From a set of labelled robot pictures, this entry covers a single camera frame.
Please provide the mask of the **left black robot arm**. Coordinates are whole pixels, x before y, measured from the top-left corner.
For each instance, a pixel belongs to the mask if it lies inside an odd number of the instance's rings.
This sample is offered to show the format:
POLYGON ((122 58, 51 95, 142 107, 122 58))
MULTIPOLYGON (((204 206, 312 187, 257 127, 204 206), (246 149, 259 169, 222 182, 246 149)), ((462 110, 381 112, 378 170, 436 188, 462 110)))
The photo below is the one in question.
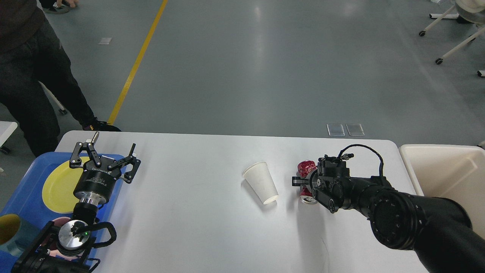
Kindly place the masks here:
POLYGON ((141 161, 135 154, 135 144, 121 159, 100 156, 95 150, 99 132, 90 141, 77 142, 70 160, 71 169, 81 169, 73 190, 78 202, 70 220, 58 227, 48 221, 12 266, 12 273, 91 273, 96 266, 87 261, 92 249, 110 246, 117 239, 110 222, 97 218, 99 209, 107 204, 118 180, 130 184, 141 161))

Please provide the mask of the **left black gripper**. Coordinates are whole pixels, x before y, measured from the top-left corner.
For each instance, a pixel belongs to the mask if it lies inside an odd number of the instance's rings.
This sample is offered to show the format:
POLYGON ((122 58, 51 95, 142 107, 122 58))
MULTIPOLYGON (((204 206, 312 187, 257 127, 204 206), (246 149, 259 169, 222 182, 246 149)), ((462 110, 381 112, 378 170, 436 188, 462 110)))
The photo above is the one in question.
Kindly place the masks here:
POLYGON ((91 200, 91 204, 98 206, 107 204, 111 199, 114 186, 118 179, 122 179, 127 184, 131 184, 134 179, 141 160, 135 155, 135 144, 132 145, 127 157, 115 160, 107 166, 102 166, 101 159, 95 150, 95 143, 99 138, 99 132, 95 132, 91 140, 77 142, 69 159, 69 167, 77 169, 83 167, 83 172, 73 191, 74 196, 80 202, 91 200), (88 161, 82 166, 80 153, 86 152, 92 161, 88 161), (131 165, 129 171, 125 171, 123 177, 121 171, 125 166, 131 165))

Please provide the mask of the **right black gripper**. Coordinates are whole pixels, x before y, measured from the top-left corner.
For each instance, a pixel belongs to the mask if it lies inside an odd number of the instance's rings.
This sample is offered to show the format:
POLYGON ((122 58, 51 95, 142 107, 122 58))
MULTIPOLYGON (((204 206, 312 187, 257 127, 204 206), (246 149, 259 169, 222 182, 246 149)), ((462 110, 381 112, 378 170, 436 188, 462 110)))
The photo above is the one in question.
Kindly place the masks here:
POLYGON ((313 188, 319 188, 320 183, 318 182, 319 175, 318 170, 314 169, 308 174, 308 178, 293 176, 292 186, 294 187, 308 187, 308 190, 312 192, 313 188))

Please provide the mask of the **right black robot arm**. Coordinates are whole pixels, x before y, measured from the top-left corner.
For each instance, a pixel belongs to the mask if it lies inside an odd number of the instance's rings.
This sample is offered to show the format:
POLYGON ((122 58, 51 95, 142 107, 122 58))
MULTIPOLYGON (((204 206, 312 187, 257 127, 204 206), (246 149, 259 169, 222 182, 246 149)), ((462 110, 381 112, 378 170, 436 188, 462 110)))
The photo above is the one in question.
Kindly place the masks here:
POLYGON ((306 188, 331 213, 355 209, 367 218, 375 238, 394 250, 414 251, 430 273, 483 273, 485 243, 473 231, 468 213, 454 200, 400 192, 383 175, 351 177, 346 148, 338 156, 319 158, 294 187, 306 188))

